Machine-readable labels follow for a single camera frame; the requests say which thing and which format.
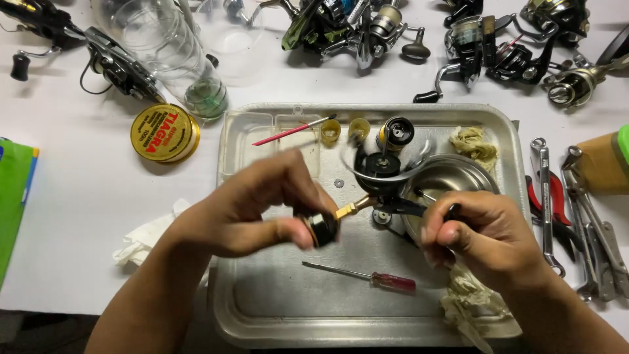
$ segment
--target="gold label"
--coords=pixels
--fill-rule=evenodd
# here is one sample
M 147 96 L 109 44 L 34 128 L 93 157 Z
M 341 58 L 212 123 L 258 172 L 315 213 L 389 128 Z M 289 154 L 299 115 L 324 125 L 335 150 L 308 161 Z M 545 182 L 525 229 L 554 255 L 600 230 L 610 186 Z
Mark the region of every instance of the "gold label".
M 167 161 L 191 143 L 192 122 L 180 107 L 160 104 L 143 110 L 131 126 L 131 143 L 142 157 Z

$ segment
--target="red pliers handle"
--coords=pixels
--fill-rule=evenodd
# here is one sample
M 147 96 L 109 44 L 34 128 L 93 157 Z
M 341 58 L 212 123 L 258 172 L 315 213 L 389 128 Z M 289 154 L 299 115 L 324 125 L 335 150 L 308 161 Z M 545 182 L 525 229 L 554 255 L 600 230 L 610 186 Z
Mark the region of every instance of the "red pliers handle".
M 528 199 L 531 203 L 537 208 L 537 210 L 542 210 L 542 204 L 537 200 L 535 196 L 535 190 L 533 190 L 533 183 L 527 183 L 526 189 L 528 192 Z M 550 198 L 552 199 L 552 216 L 553 219 L 559 221 L 563 225 L 572 226 L 570 220 L 565 217 L 564 212 L 564 185 L 561 183 L 559 177 L 554 174 L 552 171 L 550 172 Z

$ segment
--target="green bag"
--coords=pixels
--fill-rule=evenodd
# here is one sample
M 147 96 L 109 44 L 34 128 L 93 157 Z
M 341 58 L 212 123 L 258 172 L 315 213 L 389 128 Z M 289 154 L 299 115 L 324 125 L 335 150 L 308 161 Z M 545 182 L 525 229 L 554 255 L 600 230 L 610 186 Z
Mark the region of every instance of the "green bag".
M 39 149 L 0 137 L 0 288 L 9 266 Z

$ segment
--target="pliers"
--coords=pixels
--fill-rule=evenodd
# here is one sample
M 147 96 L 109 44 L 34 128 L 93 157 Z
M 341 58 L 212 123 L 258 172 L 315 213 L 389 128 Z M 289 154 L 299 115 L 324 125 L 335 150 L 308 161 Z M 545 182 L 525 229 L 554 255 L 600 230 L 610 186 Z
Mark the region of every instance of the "pliers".
M 542 205 L 535 196 L 535 190 L 533 189 L 533 178 L 531 176 L 525 176 L 526 189 L 528 192 L 528 203 L 531 207 L 531 214 L 540 220 L 542 218 Z M 550 197 L 552 199 L 552 229 L 553 236 L 557 239 L 559 244 L 565 249 L 570 259 L 575 262 L 574 250 L 572 244 L 579 252 L 585 252 L 585 245 L 577 235 L 568 227 L 572 223 L 565 217 L 564 213 L 564 186 L 561 183 L 559 177 L 550 172 Z

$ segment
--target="red screwdriver handle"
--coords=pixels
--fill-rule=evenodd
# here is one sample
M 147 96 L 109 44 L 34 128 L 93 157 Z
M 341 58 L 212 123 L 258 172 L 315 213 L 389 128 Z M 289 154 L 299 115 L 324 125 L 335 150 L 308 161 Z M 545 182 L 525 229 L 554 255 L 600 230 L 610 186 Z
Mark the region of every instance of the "red screwdriver handle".
M 378 272 L 372 273 L 371 277 L 371 280 L 378 285 L 405 291 L 415 291 L 415 281 L 413 279 Z

